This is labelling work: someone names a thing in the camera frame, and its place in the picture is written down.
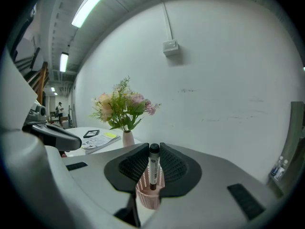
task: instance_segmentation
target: staircase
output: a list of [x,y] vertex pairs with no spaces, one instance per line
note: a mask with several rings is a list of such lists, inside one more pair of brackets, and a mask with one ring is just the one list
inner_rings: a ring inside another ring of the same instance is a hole
[[32,70],[39,50],[40,48],[37,48],[36,52],[31,57],[15,61],[15,65],[23,78],[38,95],[37,101],[43,105],[43,88],[49,80],[49,71],[47,62],[43,62],[40,70]]

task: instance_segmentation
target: ceiling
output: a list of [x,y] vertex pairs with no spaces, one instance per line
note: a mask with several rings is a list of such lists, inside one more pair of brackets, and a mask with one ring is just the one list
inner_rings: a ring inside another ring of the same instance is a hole
[[[41,11],[42,13],[48,12],[50,14],[50,23],[47,29],[44,30],[49,36],[46,37],[47,40],[42,42],[42,49],[44,49],[43,45],[47,48],[44,55],[49,59],[49,71],[51,72],[50,83],[46,88],[56,86],[61,89],[61,91],[57,90],[59,94],[68,96],[78,70],[94,43],[118,19],[150,0],[101,0],[91,11],[81,28],[74,27],[71,22],[83,0],[52,1],[55,1],[52,10],[50,10],[50,6],[45,4]],[[304,63],[305,57],[301,52],[304,53],[305,50],[301,37],[284,10],[275,0],[252,1],[266,7],[278,17],[294,40]],[[59,71],[62,52],[69,53],[67,71],[65,73]]]

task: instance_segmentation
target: plastic bottle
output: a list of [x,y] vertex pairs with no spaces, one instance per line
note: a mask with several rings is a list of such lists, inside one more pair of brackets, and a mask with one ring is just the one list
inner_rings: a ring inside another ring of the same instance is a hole
[[278,181],[283,176],[283,174],[285,172],[285,166],[287,165],[287,163],[288,163],[288,160],[285,159],[284,163],[281,165],[281,167],[278,169],[276,175],[274,176],[275,180]]
[[276,164],[273,166],[270,172],[272,176],[274,176],[277,173],[278,169],[281,167],[282,160],[283,160],[283,156],[280,156],[280,159],[276,162]]

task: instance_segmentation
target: yellow sticky note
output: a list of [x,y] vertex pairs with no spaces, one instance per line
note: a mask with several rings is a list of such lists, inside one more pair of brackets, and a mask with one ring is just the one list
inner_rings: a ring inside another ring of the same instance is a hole
[[111,138],[115,138],[116,137],[116,134],[112,134],[112,133],[109,133],[109,132],[104,133],[104,135],[106,135],[108,137],[111,137]]

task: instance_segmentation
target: black rubber strip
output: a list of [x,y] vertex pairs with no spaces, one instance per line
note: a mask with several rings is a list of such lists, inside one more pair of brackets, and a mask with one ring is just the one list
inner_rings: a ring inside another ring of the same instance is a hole
[[72,171],[72,170],[76,170],[76,169],[79,169],[79,168],[83,168],[85,166],[88,166],[88,165],[84,162],[79,162],[79,163],[76,163],[76,164],[67,165],[66,167],[69,171]]
[[227,189],[249,220],[264,212],[263,206],[255,200],[242,184],[234,184],[228,186]]

